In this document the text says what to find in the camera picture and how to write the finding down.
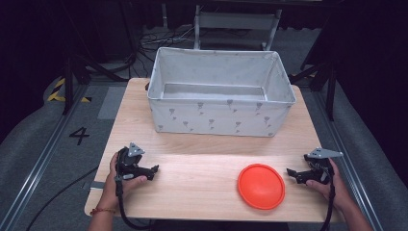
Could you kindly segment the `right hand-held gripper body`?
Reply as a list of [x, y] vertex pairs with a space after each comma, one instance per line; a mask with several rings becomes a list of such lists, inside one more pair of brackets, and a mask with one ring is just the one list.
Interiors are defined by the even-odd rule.
[[321, 184], [328, 184], [330, 178], [334, 175], [332, 166], [329, 163], [330, 158], [343, 157], [344, 153], [317, 147], [313, 151], [304, 155], [304, 160], [310, 170], [299, 172], [306, 181], [315, 180]]

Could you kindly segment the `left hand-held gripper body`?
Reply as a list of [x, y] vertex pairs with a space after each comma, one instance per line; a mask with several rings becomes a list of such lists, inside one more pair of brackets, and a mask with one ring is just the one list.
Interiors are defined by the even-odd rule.
[[139, 166], [139, 161], [143, 154], [144, 150], [133, 142], [131, 142], [129, 146], [124, 146], [120, 149], [115, 165], [115, 180], [131, 180], [149, 173], [149, 168]]

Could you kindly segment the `orange round disc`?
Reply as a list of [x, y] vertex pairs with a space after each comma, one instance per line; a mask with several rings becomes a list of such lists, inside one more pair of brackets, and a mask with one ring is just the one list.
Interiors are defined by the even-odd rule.
[[272, 167], [253, 164], [245, 167], [238, 177], [238, 192], [249, 206], [260, 210], [271, 210], [285, 198], [285, 183]]

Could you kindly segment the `grey fabric storage box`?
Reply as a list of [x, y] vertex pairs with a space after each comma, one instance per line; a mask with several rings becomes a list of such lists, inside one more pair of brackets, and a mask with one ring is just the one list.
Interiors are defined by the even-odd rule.
[[275, 51], [161, 47], [147, 91], [155, 130], [272, 137], [296, 102]]

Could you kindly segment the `person's right hand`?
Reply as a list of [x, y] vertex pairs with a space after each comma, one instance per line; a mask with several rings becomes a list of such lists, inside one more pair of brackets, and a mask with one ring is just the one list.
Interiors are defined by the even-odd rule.
[[[346, 211], [349, 211], [354, 206], [354, 201], [348, 193], [348, 190], [346, 188], [346, 185], [343, 179], [341, 178], [337, 165], [332, 159], [329, 160], [329, 163], [332, 166], [333, 171], [334, 171], [334, 175], [333, 175], [333, 183], [334, 183], [334, 188], [335, 188], [334, 206], [340, 212], [345, 213]], [[306, 185], [309, 188], [316, 190], [317, 192], [322, 194], [326, 199], [329, 198], [329, 194], [330, 194], [329, 185], [324, 185], [314, 180], [308, 180], [306, 182]]]

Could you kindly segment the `person's left hand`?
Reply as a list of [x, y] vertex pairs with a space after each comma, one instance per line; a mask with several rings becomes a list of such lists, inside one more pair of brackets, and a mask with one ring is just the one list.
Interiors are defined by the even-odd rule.
[[[112, 210], [118, 206], [118, 198], [115, 194], [116, 161], [117, 161], [117, 153], [114, 154], [114, 156], [112, 157], [110, 161], [110, 172], [106, 178], [101, 198], [96, 206], [97, 209]], [[122, 196], [126, 197], [131, 191], [133, 191], [135, 188], [142, 185], [146, 181], [147, 181], [146, 176], [139, 176], [137, 178], [134, 178], [128, 181], [123, 181], [122, 182], [122, 189], [123, 189]]]

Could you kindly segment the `black metal stand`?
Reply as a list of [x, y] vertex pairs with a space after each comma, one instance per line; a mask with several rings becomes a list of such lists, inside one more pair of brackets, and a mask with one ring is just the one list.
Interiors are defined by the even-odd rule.
[[77, 54], [69, 55], [65, 60], [63, 75], [65, 82], [64, 115], [67, 115], [74, 105], [73, 78], [76, 78], [80, 85], [88, 85], [90, 83], [90, 75], [87, 66], [90, 66], [97, 73], [105, 75], [115, 82], [127, 82], [127, 79], [119, 77], [109, 69], [91, 59]]
[[324, 86], [327, 86], [325, 111], [328, 118], [334, 120], [334, 97], [336, 89], [336, 70], [333, 63], [322, 63], [313, 65], [300, 73], [290, 74], [289, 80], [292, 84], [314, 75], [309, 84], [311, 91], [321, 91]]

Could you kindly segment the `yellow black floor tape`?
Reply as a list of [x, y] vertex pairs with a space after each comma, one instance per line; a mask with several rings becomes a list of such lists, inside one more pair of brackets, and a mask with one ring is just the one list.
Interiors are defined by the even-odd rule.
[[60, 101], [65, 102], [65, 97], [60, 95], [60, 91], [65, 83], [64, 77], [61, 77], [56, 83], [55, 87], [52, 89], [50, 95], [48, 96], [48, 101]]

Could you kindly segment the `grey chair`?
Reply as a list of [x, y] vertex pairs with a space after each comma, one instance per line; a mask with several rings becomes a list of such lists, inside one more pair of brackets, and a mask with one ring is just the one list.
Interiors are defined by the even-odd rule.
[[195, 6], [194, 16], [194, 44], [193, 48], [200, 49], [200, 29], [242, 29], [268, 31], [268, 39], [261, 43], [262, 49], [268, 51], [276, 34], [281, 10], [272, 14], [256, 13], [208, 13], [202, 11], [202, 6]]

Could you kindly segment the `aluminium floor rail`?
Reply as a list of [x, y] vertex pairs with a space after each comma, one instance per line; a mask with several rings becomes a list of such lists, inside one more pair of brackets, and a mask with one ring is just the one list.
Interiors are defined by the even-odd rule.
[[357, 172], [357, 168], [350, 158], [350, 152], [344, 144], [344, 140], [339, 133], [338, 127], [335, 122], [329, 118], [328, 113], [326, 112], [323, 96], [319, 92], [313, 92], [312, 95], [319, 108], [319, 113], [322, 116], [324, 127], [328, 130], [329, 137], [334, 143], [333, 150], [340, 151], [344, 154], [343, 157], [338, 159], [338, 162], [341, 171], [344, 173], [343, 177], [349, 184], [353, 198], [357, 201], [358, 206], [372, 225], [373, 230], [384, 231], [382, 224], [372, 207], [366, 187], [363, 185]]
[[50, 135], [46, 145], [38, 155], [38, 158], [31, 168], [28, 176], [25, 178], [24, 183], [13, 201], [8, 212], [0, 222], [0, 231], [12, 231], [20, 218], [23, 210], [29, 202], [32, 194], [34, 193], [40, 178], [45, 172], [48, 163], [55, 153], [56, 146], [61, 139], [62, 133], [66, 124], [69, 122], [74, 110], [80, 104], [82, 97], [85, 95], [88, 86], [79, 85], [77, 90], [74, 91], [73, 99], [70, 103], [70, 108], [65, 115], [61, 115], [55, 129]]

